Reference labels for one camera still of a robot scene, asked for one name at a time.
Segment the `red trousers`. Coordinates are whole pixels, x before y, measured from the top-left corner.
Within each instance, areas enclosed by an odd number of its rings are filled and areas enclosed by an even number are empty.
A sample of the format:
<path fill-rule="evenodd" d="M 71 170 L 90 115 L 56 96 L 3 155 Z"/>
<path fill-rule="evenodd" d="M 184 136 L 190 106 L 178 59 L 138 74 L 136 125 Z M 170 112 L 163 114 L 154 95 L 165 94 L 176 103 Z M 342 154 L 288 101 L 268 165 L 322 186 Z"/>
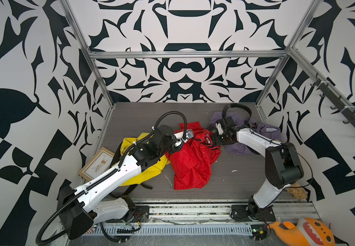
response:
<path fill-rule="evenodd" d="M 174 189 L 203 188 L 212 175 L 212 164 L 220 155 L 220 146 L 209 148 L 198 143 L 192 143 L 172 155 L 167 154 L 166 157 L 174 170 Z"/>

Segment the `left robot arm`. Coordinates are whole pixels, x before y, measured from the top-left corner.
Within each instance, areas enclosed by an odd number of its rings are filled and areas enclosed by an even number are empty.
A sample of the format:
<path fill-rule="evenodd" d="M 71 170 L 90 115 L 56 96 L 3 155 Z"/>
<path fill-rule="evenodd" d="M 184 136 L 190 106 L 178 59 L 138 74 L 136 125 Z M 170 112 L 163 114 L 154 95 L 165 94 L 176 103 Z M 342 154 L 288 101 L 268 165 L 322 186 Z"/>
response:
<path fill-rule="evenodd" d="M 183 144 L 193 136 L 192 130 L 184 129 L 175 133 L 171 127 L 161 125 L 129 146 L 120 161 L 97 178 L 75 189 L 71 186 L 63 188 L 58 195 L 57 211 L 41 227 L 36 244 L 46 245 L 64 234 L 69 239 L 85 234 L 95 223 L 101 221 L 101 212 L 96 211 L 96 207 L 107 195 L 155 165 L 166 153 L 181 150 Z M 49 239 L 42 239 L 46 229 L 56 218 L 60 219 L 63 231 Z"/>

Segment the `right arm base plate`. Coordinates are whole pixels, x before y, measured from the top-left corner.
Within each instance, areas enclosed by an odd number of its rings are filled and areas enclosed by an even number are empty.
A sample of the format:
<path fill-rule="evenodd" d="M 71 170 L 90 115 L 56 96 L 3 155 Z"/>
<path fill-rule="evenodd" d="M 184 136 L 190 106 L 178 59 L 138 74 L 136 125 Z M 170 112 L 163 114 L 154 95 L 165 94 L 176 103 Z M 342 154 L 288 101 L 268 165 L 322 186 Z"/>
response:
<path fill-rule="evenodd" d="M 245 206 L 232 205 L 230 217 L 235 222 L 273 222 L 276 221 L 273 207 L 264 209 L 258 208 L 256 204 L 248 204 Z"/>

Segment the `purple trousers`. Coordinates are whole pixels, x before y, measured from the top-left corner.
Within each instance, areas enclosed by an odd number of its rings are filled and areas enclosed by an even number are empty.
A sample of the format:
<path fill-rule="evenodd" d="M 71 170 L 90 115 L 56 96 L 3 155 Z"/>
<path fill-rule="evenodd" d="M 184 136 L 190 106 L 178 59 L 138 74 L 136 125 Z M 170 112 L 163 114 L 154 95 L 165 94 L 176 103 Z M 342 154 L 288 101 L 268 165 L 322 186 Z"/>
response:
<path fill-rule="evenodd" d="M 264 123 L 260 123 L 254 130 L 242 129 L 238 135 L 238 140 L 243 140 L 243 142 L 224 145 L 227 152 L 245 155 L 255 154 L 259 150 L 260 154 L 265 154 L 265 149 L 270 145 L 270 140 L 273 141 L 273 144 L 281 143 L 281 141 L 276 139 L 276 137 L 281 136 L 280 129 Z"/>

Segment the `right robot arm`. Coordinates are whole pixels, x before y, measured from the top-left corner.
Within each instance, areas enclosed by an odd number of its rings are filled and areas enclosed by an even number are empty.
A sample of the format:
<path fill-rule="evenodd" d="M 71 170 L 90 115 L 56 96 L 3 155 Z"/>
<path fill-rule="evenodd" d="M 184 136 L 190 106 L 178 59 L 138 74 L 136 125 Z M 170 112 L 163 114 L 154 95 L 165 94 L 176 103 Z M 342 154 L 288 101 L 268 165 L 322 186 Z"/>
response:
<path fill-rule="evenodd" d="M 249 126 L 237 126 L 231 117 L 222 118 L 207 129 L 217 146 L 241 143 L 265 157 L 266 179 L 247 207 L 252 215 L 270 207 L 284 189 L 304 176 L 296 148 L 290 142 L 282 143 L 264 137 Z"/>

